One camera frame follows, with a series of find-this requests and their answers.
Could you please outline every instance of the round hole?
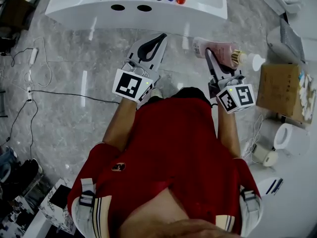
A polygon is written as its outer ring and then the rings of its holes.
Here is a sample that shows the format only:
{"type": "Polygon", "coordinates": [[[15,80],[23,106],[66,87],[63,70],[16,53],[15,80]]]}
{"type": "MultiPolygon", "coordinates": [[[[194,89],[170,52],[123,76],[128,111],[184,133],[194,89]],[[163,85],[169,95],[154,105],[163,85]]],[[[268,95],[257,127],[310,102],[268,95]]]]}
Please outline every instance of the round hole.
{"type": "Polygon", "coordinates": [[[124,10],[125,7],[119,4],[114,4],[113,6],[111,6],[111,9],[113,10],[124,10]]]}
{"type": "Polygon", "coordinates": [[[152,10],[152,8],[147,6],[147,5],[139,5],[137,8],[138,8],[138,10],[145,11],[145,12],[152,10]]]}

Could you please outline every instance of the pink bottle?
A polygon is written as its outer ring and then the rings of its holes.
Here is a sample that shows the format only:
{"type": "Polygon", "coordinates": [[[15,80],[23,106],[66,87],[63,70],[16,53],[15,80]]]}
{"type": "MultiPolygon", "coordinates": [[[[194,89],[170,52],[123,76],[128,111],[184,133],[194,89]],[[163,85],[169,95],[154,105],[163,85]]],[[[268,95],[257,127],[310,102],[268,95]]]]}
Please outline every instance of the pink bottle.
{"type": "Polygon", "coordinates": [[[236,49],[236,45],[232,42],[211,42],[203,38],[196,37],[193,40],[195,53],[200,58],[205,58],[205,50],[210,48],[218,59],[220,64],[223,64],[232,69],[237,69],[239,62],[232,58],[234,52],[241,52],[236,49]]]}
{"type": "Polygon", "coordinates": [[[261,58],[260,55],[254,53],[246,55],[241,50],[238,50],[236,44],[232,42],[211,42],[196,37],[193,40],[193,48],[196,56],[199,58],[205,58],[205,51],[209,48],[214,52],[220,64],[234,70],[239,65],[244,64],[251,67],[254,71],[258,71],[262,64],[265,63],[265,59],[261,58]]]}

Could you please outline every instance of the red shirt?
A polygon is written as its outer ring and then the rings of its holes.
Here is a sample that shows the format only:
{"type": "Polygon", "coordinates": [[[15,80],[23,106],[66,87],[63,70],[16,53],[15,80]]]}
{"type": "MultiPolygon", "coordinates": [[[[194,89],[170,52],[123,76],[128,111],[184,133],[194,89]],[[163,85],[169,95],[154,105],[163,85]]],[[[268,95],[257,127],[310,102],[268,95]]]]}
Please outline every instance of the red shirt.
{"type": "Polygon", "coordinates": [[[96,197],[112,195],[110,235],[130,213],[169,188],[191,219],[215,224],[217,215],[235,217],[233,232],[240,233],[240,185],[256,184],[245,161],[233,159],[217,140],[210,106],[200,99],[169,98],[136,112],[126,150],[107,144],[95,146],[68,196],[81,195],[82,178],[96,183],[96,197]],[[117,163],[125,169],[114,172],[117,163]]]}

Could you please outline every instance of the cardboard box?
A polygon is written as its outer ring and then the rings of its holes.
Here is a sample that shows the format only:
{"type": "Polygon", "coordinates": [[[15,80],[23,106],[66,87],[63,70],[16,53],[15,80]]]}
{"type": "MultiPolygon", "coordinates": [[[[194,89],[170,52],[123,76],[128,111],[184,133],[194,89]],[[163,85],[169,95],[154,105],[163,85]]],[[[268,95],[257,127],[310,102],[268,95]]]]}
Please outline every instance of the cardboard box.
{"type": "Polygon", "coordinates": [[[293,120],[305,121],[299,95],[301,68],[297,64],[268,64],[261,70],[257,106],[285,115],[293,120]]]}

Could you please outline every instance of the bottle cap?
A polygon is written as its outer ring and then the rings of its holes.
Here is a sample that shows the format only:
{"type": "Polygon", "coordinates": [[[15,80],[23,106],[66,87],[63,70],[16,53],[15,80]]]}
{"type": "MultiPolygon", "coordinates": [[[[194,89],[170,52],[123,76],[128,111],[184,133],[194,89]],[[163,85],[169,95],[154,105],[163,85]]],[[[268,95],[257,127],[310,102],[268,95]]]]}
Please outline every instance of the bottle cap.
{"type": "Polygon", "coordinates": [[[258,71],[261,69],[263,63],[265,63],[265,59],[263,59],[260,55],[250,53],[246,55],[245,53],[240,53],[239,62],[245,64],[246,66],[251,66],[254,71],[258,71]]]}

